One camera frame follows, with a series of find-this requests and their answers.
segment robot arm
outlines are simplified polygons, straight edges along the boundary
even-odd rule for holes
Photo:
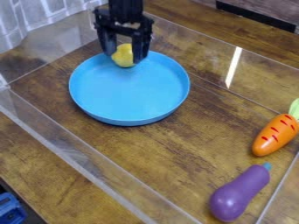
[[[133,62],[146,56],[152,40],[153,20],[142,15],[142,0],[109,0],[108,10],[94,9],[94,28],[104,53],[110,56],[117,50],[117,34],[132,38]]]

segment blue bowl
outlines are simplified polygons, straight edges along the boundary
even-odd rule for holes
[[[129,68],[116,66],[101,53],[69,77],[69,95],[78,107],[102,123],[118,126],[164,119],[181,105],[189,88],[182,67],[157,52]]]

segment purple eggplant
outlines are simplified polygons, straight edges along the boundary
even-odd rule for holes
[[[209,197],[209,210],[224,221],[233,221],[245,211],[249,201],[269,182],[270,164],[253,164]]]

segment orange carrot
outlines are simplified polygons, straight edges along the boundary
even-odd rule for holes
[[[252,145],[252,152],[262,157],[277,151],[297,134],[297,122],[292,115],[277,115],[261,129]]]

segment toy carrot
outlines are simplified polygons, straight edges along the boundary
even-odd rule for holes
[[[262,157],[277,151],[299,132],[299,99],[292,102],[288,114],[277,115],[261,129],[252,145],[252,152]]]

